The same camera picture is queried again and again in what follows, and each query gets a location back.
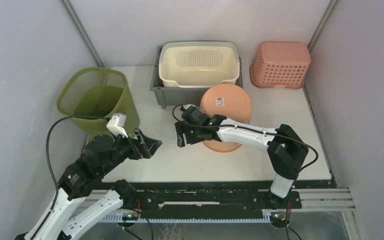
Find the label sticker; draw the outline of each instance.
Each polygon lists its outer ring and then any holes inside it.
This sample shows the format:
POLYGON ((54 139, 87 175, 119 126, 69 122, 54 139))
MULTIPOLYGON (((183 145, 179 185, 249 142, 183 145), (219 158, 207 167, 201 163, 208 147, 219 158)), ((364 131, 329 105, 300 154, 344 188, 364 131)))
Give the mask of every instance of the label sticker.
POLYGON ((225 106, 225 98, 224 97, 216 97, 215 98, 215 106, 216 107, 224 107, 225 106))

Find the green wastebasket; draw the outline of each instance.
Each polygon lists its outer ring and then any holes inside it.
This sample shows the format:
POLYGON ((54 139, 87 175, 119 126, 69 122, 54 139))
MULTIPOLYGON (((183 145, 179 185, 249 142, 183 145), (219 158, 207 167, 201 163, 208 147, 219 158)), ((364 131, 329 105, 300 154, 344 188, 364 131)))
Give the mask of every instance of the green wastebasket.
MULTIPOLYGON (((126 76, 108 68, 88 67, 76 72, 59 94, 56 107, 66 116, 111 117, 122 113, 126 115, 124 129, 132 136, 140 123, 126 76)), ((71 121, 92 138, 101 134, 111 136, 104 119, 71 121)))

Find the white wall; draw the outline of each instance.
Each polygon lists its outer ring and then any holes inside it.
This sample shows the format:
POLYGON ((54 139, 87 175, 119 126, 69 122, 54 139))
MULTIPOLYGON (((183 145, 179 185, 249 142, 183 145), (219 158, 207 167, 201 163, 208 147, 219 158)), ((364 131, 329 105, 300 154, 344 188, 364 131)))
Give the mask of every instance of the white wall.
MULTIPOLYGON (((0 240, 29 231, 49 204, 45 141, 61 117, 56 98, 73 73, 93 65, 59 1, 0 0, 0 240)), ((55 129, 57 179, 83 136, 71 122, 55 129)))
POLYGON ((72 0, 106 67, 154 64, 175 41, 229 41, 242 62, 265 41, 308 43, 330 0, 72 0))
POLYGON ((384 1, 341 1, 312 54, 306 86, 366 237, 384 239, 384 1))

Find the black cable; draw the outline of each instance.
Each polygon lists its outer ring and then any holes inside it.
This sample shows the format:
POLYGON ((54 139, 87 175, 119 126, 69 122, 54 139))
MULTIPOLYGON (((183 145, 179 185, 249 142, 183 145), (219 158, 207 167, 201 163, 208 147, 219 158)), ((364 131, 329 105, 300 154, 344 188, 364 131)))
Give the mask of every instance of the black cable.
POLYGON ((138 240, 142 240, 142 238, 140 238, 138 235, 134 234, 132 231, 130 231, 129 229, 127 229, 125 227, 125 223, 127 222, 127 219, 123 221, 123 223, 120 225, 119 223, 117 223, 117 225, 119 225, 124 231, 126 231, 128 234, 132 235, 133 237, 135 237, 136 239, 138 240))
MULTIPOLYGON (((143 215, 142 212, 138 211, 138 210, 135 210, 135 209, 131 209, 131 208, 123 208, 124 210, 130 210, 130 211, 133 211, 137 214, 140 214, 140 215, 143 215)), ((146 217, 143 217, 147 222, 148 222, 148 226, 149 226, 149 229, 151 230, 151 240, 154 240, 154 229, 152 227, 152 224, 150 222, 150 220, 146 217)))
POLYGON ((291 237, 289 236, 289 231, 288 231, 288 210, 289 210, 289 198, 286 202, 285 231, 286 231, 287 240, 291 240, 291 237))
POLYGON ((55 126, 57 124, 59 124, 60 122, 66 120, 66 119, 72 119, 72 118, 78 118, 78 119, 105 119, 105 120, 107 119, 106 117, 102 117, 102 116, 84 116, 84 115, 66 116, 66 117, 63 117, 63 118, 59 119, 58 121, 56 121, 49 128, 49 131, 47 132, 46 147, 45 147, 46 163, 47 163, 47 168, 49 169, 50 176, 52 177, 53 185, 55 186, 55 196, 53 197, 52 205, 50 206, 49 212, 47 213, 47 215, 45 216, 43 221, 40 223, 39 227, 36 229, 34 234, 31 236, 31 238, 30 238, 31 240, 36 237, 36 234, 38 234, 39 230, 42 228, 42 226, 45 224, 45 222, 48 219, 48 217, 51 215, 51 212, 52 212, 52 210, 54 210, 54 207, 55 207, 55 204, 57 203, 57 198, 58 198, 58 182, 57 182, 57 179, 55 178, 55 174, 54 174, 54 171, 52 170, 52 166, 51 166, 51 160, 49 158, 49 140, 51 138, 52 130, 54 130, 55 126))
POLYGON ((143 240, 142 238, 138 237, 138 235, 136 235, 133 232, 131 232, 129 229, 123 228, 123 230, 126 231, 127 233, 129 233, 130 235, 132 235, 133 237, 135 237, 136 239, 143 240))
MULTIPOLYGON (((182 104, 179 104, 179 105, 176 105, 173 110, 171 111, 171 115, 173 116, 173 118, 178 121, 178 122, 181 122, 180 119, 178 119, 176 116, 175 116, 175 109, 182 106, 182 104)), ((276 133, 271 133, 271 132, 263 132, 263 131, 259 131, 259 130, 255 130, 255 129, 252 129, 252 128, 248 128, 248 127, 245 127, 245 126, 236 126, 236 125, 232 125, 232 124, 224 124, 224 125, 218 125, 218 126, 198 126, 198 125, 193 125, 193 124, 189 124, 187 122, 183 123, 185 125, 188 125, 188 126, 191 126, 191 127, 196 127, 196 128, 223 128, 223 127, 233 127, 233 128, 238 128, 238 129, 245 129, 245 130, 248 130, 248 131, 251 131, 251 132, 254 132, 254 133, 258 133, 258 134, 264 134, 264 135, 270 135, 270 136, 275 136, 275 137, 280 137, 280 138, 284 138, 284 139, 288 139, 288 140, 291 140, 291 141, 294 141, 294 142, 297 142, 301 145, 304 145, 306 146, 307 148, 311 149, 314 154, 315 154, 315 158, 314 160, 312 160, 311 162, 309 162, 308 164, 304 165, 303 167, 301 167, 301 169, 299 170, 299 172, 301 172, 302 170, 304 170, 305 168, 309 167, 310 165, 314 164, 318 159, 319 159, 319 153, 317 152, 317 150, 308 145, 307 143, 304 143, 302 141, 299 141, 299 140, 296 140, 296 139, 293 139, 293 138, 290 138, 290 137, 287 137, 287 136, 283 136, 283 135, 280 135, 280 134, 276 134, 276 133)))
POLYGON ((298 232, 296 232, 292 227, 289 227, 289 229, 295 233, 295 235, 299 238, 299 240, 303 240, 300 235, 298 234, 298 232))

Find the pink plastic basket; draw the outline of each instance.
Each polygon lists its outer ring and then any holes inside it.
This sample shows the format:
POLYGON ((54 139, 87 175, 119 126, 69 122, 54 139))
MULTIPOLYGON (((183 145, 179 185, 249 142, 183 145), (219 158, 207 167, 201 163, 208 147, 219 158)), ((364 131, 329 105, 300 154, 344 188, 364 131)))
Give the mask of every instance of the pink plastic basket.
POLYGON ((264 42, 249 69, 260 88, 301 88, 310 65, 307 46, 300 42, 264 42))

